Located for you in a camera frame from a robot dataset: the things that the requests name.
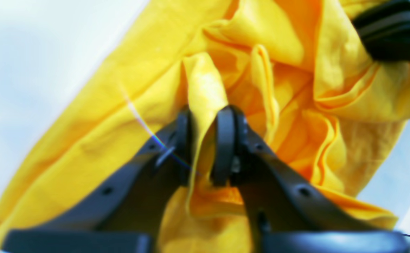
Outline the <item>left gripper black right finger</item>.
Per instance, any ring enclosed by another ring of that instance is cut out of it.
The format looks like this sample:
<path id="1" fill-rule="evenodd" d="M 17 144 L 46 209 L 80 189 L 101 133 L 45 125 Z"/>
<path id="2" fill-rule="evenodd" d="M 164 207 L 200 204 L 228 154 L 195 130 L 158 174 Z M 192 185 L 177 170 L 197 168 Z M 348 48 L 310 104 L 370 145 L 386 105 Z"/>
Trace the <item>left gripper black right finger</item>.
<path id="1" fill-rule="evenodd" d="M 399 232 L 355 219 L 271 151 L 235 106 L 215 119 L 214 186 L 243 198 L 256 253 L 408 253 Z"/>

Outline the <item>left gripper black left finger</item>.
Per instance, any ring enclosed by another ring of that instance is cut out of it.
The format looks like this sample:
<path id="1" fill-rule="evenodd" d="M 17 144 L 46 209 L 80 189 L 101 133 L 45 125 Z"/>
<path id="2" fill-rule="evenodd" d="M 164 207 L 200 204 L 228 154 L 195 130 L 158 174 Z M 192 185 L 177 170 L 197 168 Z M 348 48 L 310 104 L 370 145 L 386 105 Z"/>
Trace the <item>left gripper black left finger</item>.
<path id="1" fill-rule="evenodd" d="M 189 109 L 73 208 L 11 230 L 3 253 L 153 253 L 168 201 L 192 170 Z"/>

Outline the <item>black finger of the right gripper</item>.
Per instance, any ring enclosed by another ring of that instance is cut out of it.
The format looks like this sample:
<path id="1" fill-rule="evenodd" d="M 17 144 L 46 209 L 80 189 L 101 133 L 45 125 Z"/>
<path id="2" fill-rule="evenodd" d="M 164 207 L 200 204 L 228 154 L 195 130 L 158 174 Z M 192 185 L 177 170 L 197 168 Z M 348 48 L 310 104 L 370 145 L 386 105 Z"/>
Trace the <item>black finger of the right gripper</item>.
<path id="1" fill-rule="evenodd" d="M 377 5 L 353 19 L 352 24 L 372 59 L 410 62 L 410 0 Z"/>

